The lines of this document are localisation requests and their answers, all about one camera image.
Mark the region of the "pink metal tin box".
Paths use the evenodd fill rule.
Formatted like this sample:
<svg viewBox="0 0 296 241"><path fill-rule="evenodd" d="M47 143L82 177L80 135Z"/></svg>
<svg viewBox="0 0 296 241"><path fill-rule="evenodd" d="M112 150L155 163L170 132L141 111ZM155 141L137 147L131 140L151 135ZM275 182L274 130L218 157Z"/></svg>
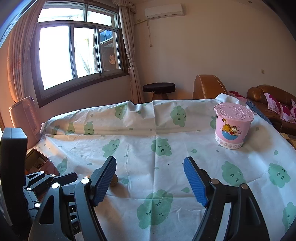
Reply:
<svg viewBox="0 0 296 241"><path fill-rule="evenodd" d="M31 149L25 158L25 174L44 171L46 174L59 176L60 173L52 161L36 149Z"/></svg>

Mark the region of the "brown framed window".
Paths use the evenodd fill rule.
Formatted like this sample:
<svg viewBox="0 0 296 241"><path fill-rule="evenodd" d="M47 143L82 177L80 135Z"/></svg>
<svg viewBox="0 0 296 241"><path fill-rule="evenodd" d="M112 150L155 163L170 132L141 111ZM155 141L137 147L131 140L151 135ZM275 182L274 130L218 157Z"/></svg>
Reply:
<svg viewBox="0 0 296 241"><path fill-rule="evenodd" d="M46 1L32 44L39 106L127 75L119 8L112 1Z"/></svg>

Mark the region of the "right pink curtain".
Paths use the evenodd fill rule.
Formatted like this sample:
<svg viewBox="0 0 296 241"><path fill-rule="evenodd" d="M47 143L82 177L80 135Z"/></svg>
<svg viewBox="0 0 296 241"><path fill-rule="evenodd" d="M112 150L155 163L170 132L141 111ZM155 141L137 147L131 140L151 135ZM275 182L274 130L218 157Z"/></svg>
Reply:
<svg viewBox="0 0 296 241"><path fill-rule="evenodd" d="M137 65L135 63L134 15L135 5L127 0L112 0L118 6L125 51L129 62L131 97L134 104L144 103Z"/></svg>

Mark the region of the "white air conditioner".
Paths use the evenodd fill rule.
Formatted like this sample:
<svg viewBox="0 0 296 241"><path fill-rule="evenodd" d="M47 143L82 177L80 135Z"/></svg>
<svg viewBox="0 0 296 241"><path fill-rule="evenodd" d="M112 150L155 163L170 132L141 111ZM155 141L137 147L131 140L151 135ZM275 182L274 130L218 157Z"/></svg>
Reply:
<svg viewBox="0 0 296 241"><path fill-rule="evenodd" d="M145 9L144 13L145 17L148 19L185 15L181 4L167 4L163 6L155 6Z"/></svg>

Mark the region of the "pink cartoon cat cup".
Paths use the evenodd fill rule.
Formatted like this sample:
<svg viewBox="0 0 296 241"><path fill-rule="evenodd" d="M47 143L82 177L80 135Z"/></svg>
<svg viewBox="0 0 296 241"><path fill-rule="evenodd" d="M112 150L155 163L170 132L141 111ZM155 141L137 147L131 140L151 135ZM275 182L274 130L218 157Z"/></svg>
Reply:
<svg viewBox="0 0 296 241"><path fill-rule="evenodd" d="M236 150L242 147L249 132L253 112L236 103L219 103L214 106L216 112L215 141L226 149Z"/></svg>

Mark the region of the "pink electric kettle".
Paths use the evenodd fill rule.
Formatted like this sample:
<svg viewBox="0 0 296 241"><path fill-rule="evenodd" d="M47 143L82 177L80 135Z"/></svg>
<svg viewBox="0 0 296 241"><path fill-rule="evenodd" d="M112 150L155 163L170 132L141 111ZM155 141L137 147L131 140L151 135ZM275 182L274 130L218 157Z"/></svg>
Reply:
<svg viewBox="0 0 296 241"><path fill-rule="evenodd" d="M35 102L26 97L9 108L14 128L21 128L28 138L27 149L32 148L41 139L42 124L39 119Z"/></svg>

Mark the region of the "pink curtain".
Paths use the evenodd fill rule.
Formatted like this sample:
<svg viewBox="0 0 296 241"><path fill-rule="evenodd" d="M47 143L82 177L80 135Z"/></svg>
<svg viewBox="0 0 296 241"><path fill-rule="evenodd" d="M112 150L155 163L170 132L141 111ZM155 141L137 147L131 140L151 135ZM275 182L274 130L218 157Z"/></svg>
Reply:
<svg viewBox="0 0 296 241"><path fill-rule="evenodd" d="M112 0L118 6L125 51L129 62L131 97L134 104L144 103L137 65L135 63L134 15L135 5L127 0Z"/></svg>
<svg viewBox="0 0 296 241"><path fill-rule="evenodd" d="M31 43L45 2L34 3L12 29L8 47L8 84L14 102L26 97Z"/></svg>

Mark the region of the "white green cloud tablecloth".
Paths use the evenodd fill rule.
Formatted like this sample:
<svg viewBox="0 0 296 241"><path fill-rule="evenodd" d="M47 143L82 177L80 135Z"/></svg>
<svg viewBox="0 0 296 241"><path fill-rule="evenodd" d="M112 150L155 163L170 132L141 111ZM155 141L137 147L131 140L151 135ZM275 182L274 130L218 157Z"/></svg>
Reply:
<svg viewBox="0 0 296 241"><path fill-rule="evenodd" d="M269 237L280 240L295 218L295 149L259 115L241 148L214 138L214 106L224 98L120 104L61 114L42 126L36 149L61 174L79 178L117 162L118 184L95 212L108 240L191 240L204 208L183 169L191 156L226 185L246 183Z"/></svg>

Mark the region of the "pink floral cloth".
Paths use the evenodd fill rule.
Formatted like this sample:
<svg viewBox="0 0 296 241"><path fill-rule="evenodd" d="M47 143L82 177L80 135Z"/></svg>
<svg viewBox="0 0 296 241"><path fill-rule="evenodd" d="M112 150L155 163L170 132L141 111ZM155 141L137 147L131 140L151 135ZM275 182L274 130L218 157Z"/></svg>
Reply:
<svg viewBox="0 0 296 241"><path fill-rule="evenodd" d="M288 123L295 123L295 102L291 100L291 107L288 107L285 104L277 101L271 94L264 93L268 109L277 113L282 121L286 121Z"/></svg>

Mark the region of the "left pink curtain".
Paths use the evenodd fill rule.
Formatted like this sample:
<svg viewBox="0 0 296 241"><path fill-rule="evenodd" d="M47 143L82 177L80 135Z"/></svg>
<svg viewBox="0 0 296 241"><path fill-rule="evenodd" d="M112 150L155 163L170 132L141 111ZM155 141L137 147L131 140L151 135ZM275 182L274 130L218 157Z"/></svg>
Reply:
<svg viewBox="0 0 296 241"><path fill-rule="evenodd" d="M8 47L8 84L14 102L26 97L31 43L45 2L34 3L12 29Z"/></svg>

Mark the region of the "brown leather sofa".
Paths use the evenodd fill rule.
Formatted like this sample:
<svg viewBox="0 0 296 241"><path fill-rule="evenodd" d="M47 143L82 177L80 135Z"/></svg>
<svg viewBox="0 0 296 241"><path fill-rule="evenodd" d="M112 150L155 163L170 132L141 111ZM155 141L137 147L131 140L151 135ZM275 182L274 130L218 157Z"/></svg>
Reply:
<svg viewBox="0 0 296 241"><path fill-rule="evenodd" d="M270 85L252 87L247 98L280 133L295 135L295 96Z"/></svg>

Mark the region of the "small brown longan fruit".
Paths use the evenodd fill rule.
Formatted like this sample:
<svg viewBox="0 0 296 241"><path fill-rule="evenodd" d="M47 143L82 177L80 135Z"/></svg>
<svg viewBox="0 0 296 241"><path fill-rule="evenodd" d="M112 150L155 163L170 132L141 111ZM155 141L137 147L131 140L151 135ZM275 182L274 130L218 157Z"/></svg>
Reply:
<svg viewBox="0 0 296 241"><path fill-rule="evenodd" d="M113 175L111 183L109 184L110 187L114 187L118 183L118 176L116 174Z"/></svg>

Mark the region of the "black round stool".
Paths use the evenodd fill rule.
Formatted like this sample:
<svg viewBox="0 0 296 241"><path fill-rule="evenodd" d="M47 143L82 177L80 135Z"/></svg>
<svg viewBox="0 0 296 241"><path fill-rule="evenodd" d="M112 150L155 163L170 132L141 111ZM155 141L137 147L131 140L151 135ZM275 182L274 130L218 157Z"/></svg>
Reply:
<svg viewBox="0 0 296 241"><path fill-rule="evenodd" d="M146 84L142 88L143 92L152 92L152 101L154 100L168 100L168 93L173 93L176 90L174 83L170 82L156 82Z"/></svg>

